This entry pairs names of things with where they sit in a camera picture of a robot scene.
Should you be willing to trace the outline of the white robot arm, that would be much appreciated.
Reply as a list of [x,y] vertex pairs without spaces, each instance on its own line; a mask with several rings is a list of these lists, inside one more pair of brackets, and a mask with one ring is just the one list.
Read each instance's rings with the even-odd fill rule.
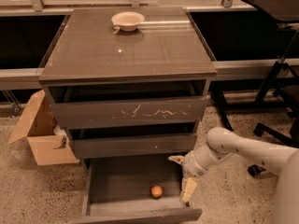
[[180,200],[187,203],[195,191],[198,178],[233,153],[278,176],[270,224],[299,224],[299,149],[244,138],[222,127],[209,130],[206,143],[185,156],[168,158],[182,168]]

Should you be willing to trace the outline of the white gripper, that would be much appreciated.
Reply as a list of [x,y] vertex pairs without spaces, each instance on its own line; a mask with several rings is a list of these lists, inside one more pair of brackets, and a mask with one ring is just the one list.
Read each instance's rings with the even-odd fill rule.
[[182,155],[174,155],[169,156],[168,159],[182,165],[182,172],[185,178],[182,179],[180,199],[187,203],[197,187],[198,179],[196,177],[204,175],[206,169],[198,163],[193,151],[184,157]]

